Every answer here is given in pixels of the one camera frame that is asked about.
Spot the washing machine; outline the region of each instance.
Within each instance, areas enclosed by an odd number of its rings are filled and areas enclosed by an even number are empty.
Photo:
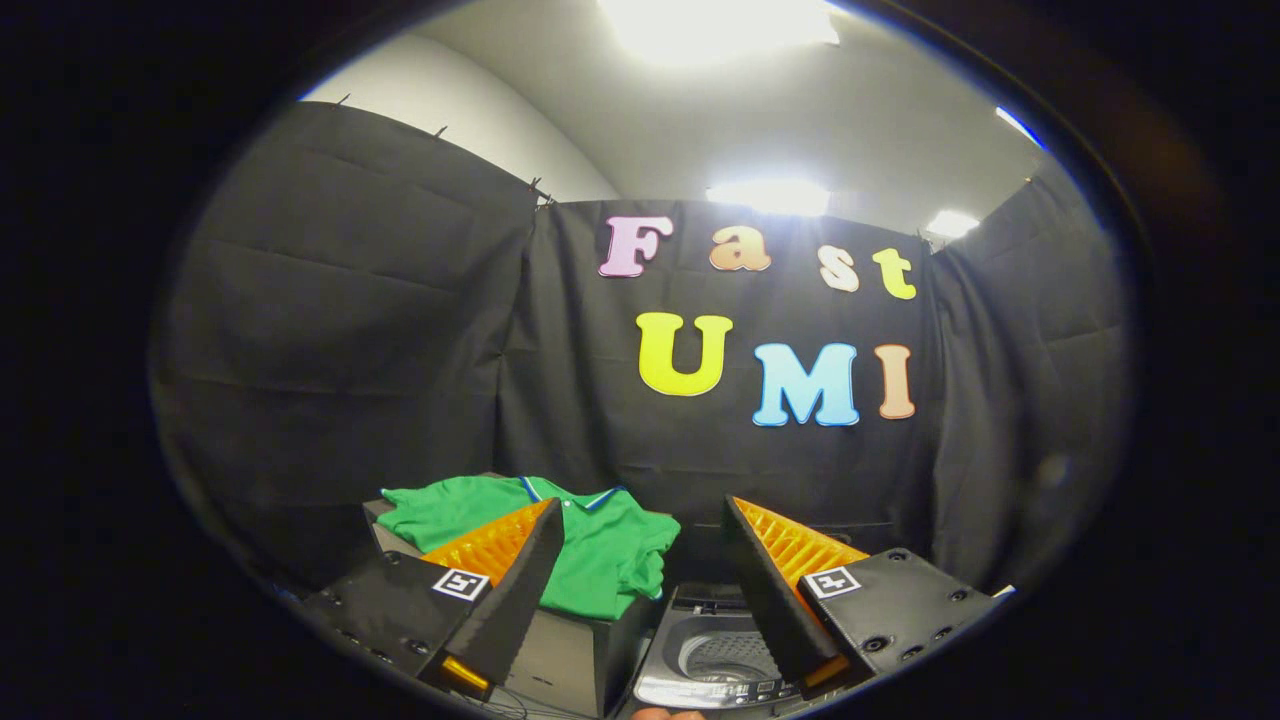
[[[799,697],[737,585],[685,583],[667,603],[632,689],[643,705],[731,710]]]

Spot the shirt collar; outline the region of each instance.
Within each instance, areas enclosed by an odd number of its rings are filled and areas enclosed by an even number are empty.
[[[534,483],[530,478],[520,475],[520,484],[525,488],[525,492],[529,493],[530,501],[541,502],[548,497],[556,497],[559,500],[570,501],[573,505],[581,507],[582,510],[586,510],[588,512],[599,510],[604,505],[604,502],[611,497],[613,497],[618,491],[626,489],[622,486],[614,486],[604,492],[579,496],[564,492],[562,488],[552,484],[549,480],[544,480],[541,478],[535,478],[535,479],[540,482]]]

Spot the black curtain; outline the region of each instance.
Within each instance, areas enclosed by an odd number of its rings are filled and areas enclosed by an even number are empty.
[[[636,277],[605,277],[609,218],[668,218]],[[760,232],[771,264],[759,272],[713,266],[713,236],[745,225]],[[829,287],[818,249],[850,254],[859,287]],[[872,255],[893,250],[910,263],[915,297],[892,296]],[[668,579],[730,578],[721,556],[724,493],[740,495],[868,552],[906,546],[929,552],[931,469],[942,411],[940,337],[931,258],[915,237],[835,218],[763,215],[710,202],[607,201],[540,210],[529,246],[516,316],[503,352],[497,465],[541,474],[573,492],[623,484],[648,509],[673,514],[684,530],[667,556]],[[684,319],[672,366],[701,361],[700,315],[732,320],[719,383],[704,395],[663,395],[637,369],[641,313]],[[760,427],[763,343],[791,346],[809,370],[823,346],[856,348],[851,364],[859,421]],[[884,379],[874,350],[910,348],[915,414],[884,419]]]
[[[1124,297],[1115,246],[1061,170],[937,255],[835,218],[534,201],[448,142],[312,102],[210,197],[156,324],[154,402],[179,480],[289,582],[326,584],[371,551],[358,503],[379,488],[497,470],[579,493],[622,484],[673,514],[668,579],[731,579],[718,521],[733,493],[992,589],[1056,553],[1110,477]],[[631,277],[600,269],[612,218],[671,223],[652,258],[631,252]],[[713,264],[733,227],[759,233],[767,266],[723,269],[723,249]],[[824,246],[847,254],[856,290],[823,278]],[[910,264],[911,297],[883,252]],[[728,318],[719,382],[649,387],[643,313],[682,319],[669,357],[684,373],[701,363],[695,319]],[[783,402],[783,424],[753,421],[767,343],[805,372],[854,346],[859,420],[801,424]],[[883,346],[910,351],[910,416],[882,416]]]
[[[490,469],[535,196],[362,110],[288,108],[177,259],[152,354],[175,471],[293,580],[371,548],[360,502]]]
[[[1036,582],[1119,466],[1137,336],[1129,268],[1105,223],[1047,160],[934,256],[948,391],[933,544],[970,582]],[[956,510],[948,493],[965,498]]]

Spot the folded shirt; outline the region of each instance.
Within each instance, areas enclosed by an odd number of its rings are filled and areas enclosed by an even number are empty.
[[[424,553],[548,497],[564,512],[564,547],[541,606],[617,620],[637,596],[662,597],[662,555],[680,534],[675,518],[650,512],[622,487],[572,495],[545,478],[449,478],[420,489],[384,489],[394,510],[378,523]]]

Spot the letter u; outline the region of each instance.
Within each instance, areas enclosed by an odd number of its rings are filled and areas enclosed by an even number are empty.
[[[724,373],[724,336],[733,320],[721,315],[699,315],[694,327],[703,331],[703,364],[694,373],[678,373],[672,366],[676,331],[685,320],[671,313],[643,313],[640,327],[640,379],[663,395],[691,397],[717,384]]]

